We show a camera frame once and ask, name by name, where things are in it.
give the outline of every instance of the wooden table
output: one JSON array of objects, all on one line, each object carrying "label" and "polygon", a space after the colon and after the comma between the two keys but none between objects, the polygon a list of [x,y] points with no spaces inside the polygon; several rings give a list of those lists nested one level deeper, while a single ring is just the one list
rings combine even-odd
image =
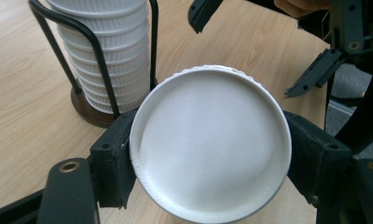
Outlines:
[{"label": "wooden table", "polygon": [[[196,35],[187,23],[192,2],[159,0],[159,82],[196,65],[231,66],[260,82],[284,110],[323,127],[325,88],[293,99],[283,90],[327,47],[324,42],[298,30],[295,20],[242,0],[224,1]],[[44,188],[57,162],[87,158],[104,132],[77,114],[70,90],[27,1],[0,1],[0,207]],[[102,223],[183,222],[155,205],[138,182],[126,211],[100,213]],[[315,223],[315,209],[286,179],[266,207],[240,223]]]}]

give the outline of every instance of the black metal rack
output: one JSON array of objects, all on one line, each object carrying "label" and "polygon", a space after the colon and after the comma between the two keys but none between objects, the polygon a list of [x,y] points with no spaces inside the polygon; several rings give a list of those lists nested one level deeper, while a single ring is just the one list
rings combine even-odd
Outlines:
[{"label": "black metal rack", "polygon": [[[158,22],[159,22],[159,8],[156,0],[149,0],[151,5],[151,62],[150,62],[150,89],[153,90],[156,85],[156,63],[157,63],[157,44],[158,44]],[[73,18],[66,17],[62,14],[56,13],[52,10],[47,9],[42,6],[38,0],[30,0],[29,5],[33,11],[38,23],[41,26],[49,44],[52,46],[53,51],[56,54],[59,62],[62,65],[64,73],[67,75],[71,85],[71,99],[76,111],[79,115],[87,122],[107,128],[114,120],[119,116],[119,109],[117,107],[117,99],[114,94],[113,86],[111,84],[110,76],[108,75],[107,66],[105,63],[105,58],[103,55],[103,50],[100,42],[94,32],[86,25],[80,21],[74,20]],[[70,27],[83,36],[85,36],[93,47],[94,55],[96,56],[97,63],[99,65],[100,71],[102,73],[102,78],[104,81],[106,93],[108,95],[109,102],[113,111],[113,115],[105,114],[103,112],[97,111],[88,104],[85,99],[84,92],[78,84],[78,80],[74,77],[73,72],[70,69],[67,61],[64,59],[62,50],[59,48],[58,42],[54,37],[52,31],[50,30],[47,20],[54,21],[58,24]]]}]

